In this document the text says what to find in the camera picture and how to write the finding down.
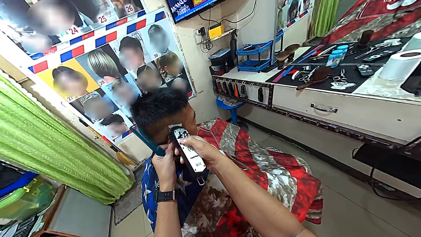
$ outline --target spray bottle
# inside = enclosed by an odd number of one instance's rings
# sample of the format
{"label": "spray bottle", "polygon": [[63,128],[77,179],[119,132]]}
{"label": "spray bottle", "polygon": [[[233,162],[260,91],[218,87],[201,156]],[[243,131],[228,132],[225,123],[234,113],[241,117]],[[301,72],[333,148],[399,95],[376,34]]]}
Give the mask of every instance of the spray bottle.
{"label": "spray bottle", "polygon": [[237,35],[237,29],[233,30],[231,32],[231,41],[229,42],[229,46],[230,46],[230,53],[231,53],[231,57],[232,57],[232,64],[235,66],[237,65],[237,39],[235,37],[238,37]]}

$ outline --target yellow box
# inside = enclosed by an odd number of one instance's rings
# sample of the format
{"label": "yellow box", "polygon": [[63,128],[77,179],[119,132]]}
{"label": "yellow box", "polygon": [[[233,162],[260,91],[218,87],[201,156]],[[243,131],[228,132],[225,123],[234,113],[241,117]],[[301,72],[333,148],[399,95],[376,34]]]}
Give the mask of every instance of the yellow box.
{"label": "yellow box", "polygon": [[224,25],[219,23],[219,24],[211,26],[211,28],[209,29],[209,38],[213,39],[215,37],[221,36],[224,33],[225,33]]}

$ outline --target wristwatch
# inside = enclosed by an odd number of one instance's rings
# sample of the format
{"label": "wristwatch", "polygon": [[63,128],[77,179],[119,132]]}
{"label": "wristwatch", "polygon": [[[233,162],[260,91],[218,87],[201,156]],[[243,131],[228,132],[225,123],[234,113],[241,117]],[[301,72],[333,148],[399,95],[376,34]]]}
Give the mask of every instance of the wristwatch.
{"label": "wristwatch", "polygon": [[175,189],[173,191],[161,192],[159,191],[159,185],[155,189],[154,200],[155,202],[164,202],[176,200],[179,197],[179,190]]}

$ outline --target green curtain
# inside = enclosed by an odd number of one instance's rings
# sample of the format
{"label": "green curtain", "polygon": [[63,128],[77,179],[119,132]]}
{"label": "green curtain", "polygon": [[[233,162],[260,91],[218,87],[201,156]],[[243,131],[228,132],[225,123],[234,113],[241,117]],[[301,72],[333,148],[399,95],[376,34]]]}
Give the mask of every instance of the green curtain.
{"label": "green curtain", "polygon": [[119,199],[133,183],[116,164],[2,76],[0,156],[104,204]]}
{"label": "green curtain", "polygon": [[314,23],[314,36],[324,37],[335,24],[339,0],[321,0]]}

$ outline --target barber's arm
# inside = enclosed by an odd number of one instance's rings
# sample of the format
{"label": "barber's arm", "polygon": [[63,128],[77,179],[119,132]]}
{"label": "barber's arm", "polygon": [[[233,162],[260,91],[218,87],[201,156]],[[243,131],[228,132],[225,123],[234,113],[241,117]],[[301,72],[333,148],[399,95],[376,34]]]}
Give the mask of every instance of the barber's arm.
{"label": "barber's arm", "polygon": [[205,139],[183,138],[181,143],[192,146],[206,166],[218,176],[248,222],[266,237],[315,237],[275,197],[253,182],[232,160]]}
{"label": "barber's arm", "polygon": [[[174,163],[174,144],[162,146],[165,156],[155,155],[152,163],[159,178],[161,192],[173,191],[176,184],[176,166]],[[158,202],[155,237],[181,237],[177,200]]]}

